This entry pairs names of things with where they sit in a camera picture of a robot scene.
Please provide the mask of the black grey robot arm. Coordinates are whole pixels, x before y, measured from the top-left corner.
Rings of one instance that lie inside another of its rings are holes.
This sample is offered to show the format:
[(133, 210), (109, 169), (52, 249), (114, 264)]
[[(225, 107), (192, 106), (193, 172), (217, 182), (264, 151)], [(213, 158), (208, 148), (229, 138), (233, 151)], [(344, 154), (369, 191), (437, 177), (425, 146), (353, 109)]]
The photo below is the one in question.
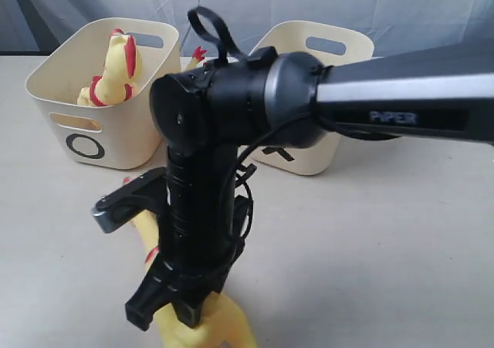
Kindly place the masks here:
[(250, 197), (235, 196), (260, 146), (309, 147), (326, 131), (363, 140), (493, 141), (493, 43), (467, 43), (345, 66), (263, 49), (235, 63), (157, 79), (154, 122), (166, 168), (129, 185), (135, 211), (157, 216), (159, 253), (126, 304), (147, 329), (161, 307), (196, 326), (245, 244)]

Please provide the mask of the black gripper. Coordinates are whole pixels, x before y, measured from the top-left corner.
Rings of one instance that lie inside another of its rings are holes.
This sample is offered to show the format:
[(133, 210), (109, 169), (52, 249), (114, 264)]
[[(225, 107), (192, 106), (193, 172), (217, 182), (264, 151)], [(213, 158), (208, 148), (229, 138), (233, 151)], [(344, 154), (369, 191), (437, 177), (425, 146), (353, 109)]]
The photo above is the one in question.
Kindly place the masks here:
[(221, 292), (232, 265), (242, 254), (247, 197), (217, 200), (177, 199), (159, 221), (159, 256), (136, 292), (125, 303), (127, 321), (147, 331), (154, 313), (173, 304), (178, 320), (189, 328), (201, 322), (211, 292)]

